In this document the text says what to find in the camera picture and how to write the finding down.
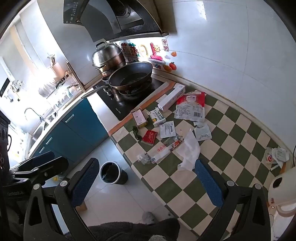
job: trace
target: red packet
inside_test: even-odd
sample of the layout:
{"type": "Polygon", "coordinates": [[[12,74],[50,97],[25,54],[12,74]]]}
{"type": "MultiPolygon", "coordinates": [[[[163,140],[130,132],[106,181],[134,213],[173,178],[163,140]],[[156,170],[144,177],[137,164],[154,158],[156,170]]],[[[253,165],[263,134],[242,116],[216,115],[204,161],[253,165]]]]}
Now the red packet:
{"type": "Polygon", "coordinates": [[[143,136],[141,142],[143,142],[147,145],[153,146],[157,134],[158,134],[158,132],[156,132],[156,131],[148,130],[146,132],[146,134],[143,136]]]}

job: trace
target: tissue paper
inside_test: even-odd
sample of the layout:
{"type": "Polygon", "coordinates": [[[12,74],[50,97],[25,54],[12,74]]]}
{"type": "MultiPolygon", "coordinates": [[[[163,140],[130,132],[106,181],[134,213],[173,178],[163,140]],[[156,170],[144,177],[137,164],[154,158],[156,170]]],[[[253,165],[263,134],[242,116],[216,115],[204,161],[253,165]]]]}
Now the tissue paper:
{"type": "Polygon", "coordinates": [[[192,129],[189,130],[188,134],[184,138],[183,148],[178,148],[177,153],[184,158],[183,162],[178,165],[178,170],[192,171],[195,165],[195,161],[200,155],[200,146],[192,132],[192,129]]]}

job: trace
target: blue cabinet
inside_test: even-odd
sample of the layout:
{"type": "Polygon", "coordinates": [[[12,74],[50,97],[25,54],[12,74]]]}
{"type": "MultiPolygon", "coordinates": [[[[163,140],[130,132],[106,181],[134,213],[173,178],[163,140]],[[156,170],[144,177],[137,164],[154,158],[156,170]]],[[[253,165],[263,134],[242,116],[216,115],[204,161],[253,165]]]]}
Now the blue cabinet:
{"type": "Polygon", "coordinates": [[[93,149],[108,137],[87,99],[81,101],[62,121],[93,149]]]}
{"type": "Polygon", "coordinates": [[[33,156],[52,151],[55,158],[68,159],[69,171],[107,137],[90,103],[84,99],[58,123],[33,156]]]}
{"type": "Polygon", "coordinates": [[[63,122],[53,129],[49,137],[52,138],[49,147],[74,163],[92,151],[92,147],[63,122]]]}

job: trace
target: gas stove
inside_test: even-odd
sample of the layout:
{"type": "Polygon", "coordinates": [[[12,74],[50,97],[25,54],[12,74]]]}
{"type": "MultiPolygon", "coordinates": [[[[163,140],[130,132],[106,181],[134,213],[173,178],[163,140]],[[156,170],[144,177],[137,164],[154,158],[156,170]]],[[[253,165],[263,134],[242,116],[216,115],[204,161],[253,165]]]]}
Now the gas stove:
{"type": "MultiPolygon", "coordinates": [[[[138,104],[140,104],[147,96],[158,89],[163,82],[157,79],[151,78],[151,84],[147,87],[141,88],[139,94],[132,91],[131,93],[119,92],[118,90],[111,88],[110,86],[105,86],[103,89],[99,90],[97,94],[105,102],[108,108],[113,112],[118,120],[123,120],[138,104]]],[[[94,86],[98,88],[100,86],[106,85],[105,82],[100,81],[94,86]]]]}

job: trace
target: black induction cooktop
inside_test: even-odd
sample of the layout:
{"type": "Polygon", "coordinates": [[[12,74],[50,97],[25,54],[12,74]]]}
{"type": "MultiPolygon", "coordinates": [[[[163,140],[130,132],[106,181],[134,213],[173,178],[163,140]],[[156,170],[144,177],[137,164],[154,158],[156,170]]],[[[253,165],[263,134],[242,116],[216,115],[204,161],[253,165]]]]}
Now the black induction cooktop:
{"type": "MultiPolygon", "coordinates": [[[[97,94],[105,102],[108,108],[114,113],[117,119],[121,121],[131,112],[131,110],[133,110],[138,104],[140,104],[147,96],[158,89],[162,84],[163,82],[152,78],[152,83],[150,87],[146,91],[141,92],[140,97],[136,99],[126,99],[119,93],[118,90],[109,86],[99,90],[97,94]]],[[[94,86],[94,88],[98,88],[103,85],[106,85],[106,83],[100,81],[94,86]]]]}

